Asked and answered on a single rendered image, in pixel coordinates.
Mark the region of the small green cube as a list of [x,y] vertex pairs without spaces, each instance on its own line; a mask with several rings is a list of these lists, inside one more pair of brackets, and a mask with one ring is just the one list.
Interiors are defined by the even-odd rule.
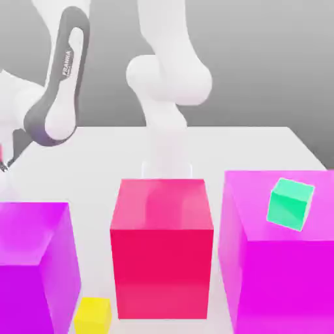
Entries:
[[315,186],[280,177],[272,188],[267,221],[301,232],[308,218]]

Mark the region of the small yellow cube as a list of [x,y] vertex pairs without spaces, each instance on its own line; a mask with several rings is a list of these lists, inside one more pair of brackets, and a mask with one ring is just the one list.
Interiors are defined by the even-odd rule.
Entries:
[[109,334],[111,302],[104,297],[83,297],[74,317],[75,334]]

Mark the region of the large red box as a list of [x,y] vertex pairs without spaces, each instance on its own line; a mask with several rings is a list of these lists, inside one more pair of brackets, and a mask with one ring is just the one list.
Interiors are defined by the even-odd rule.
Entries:
[[214,227],[202,179],[123,179],[110,226],[118,317],[204,319]]

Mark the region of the large magenta box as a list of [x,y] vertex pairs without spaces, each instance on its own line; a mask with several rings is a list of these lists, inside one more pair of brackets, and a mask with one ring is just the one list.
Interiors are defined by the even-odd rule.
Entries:
[[[280,177],[315,187],[300,232],[267,220]],[[218,255],[234,334],[334,334],[334,171],[227,171]]]

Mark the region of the large purple box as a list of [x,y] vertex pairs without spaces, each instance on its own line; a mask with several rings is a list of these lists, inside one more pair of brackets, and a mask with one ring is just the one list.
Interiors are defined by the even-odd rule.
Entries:
[[68,334],[80,288],[69,205],[0,202],[0,334]]

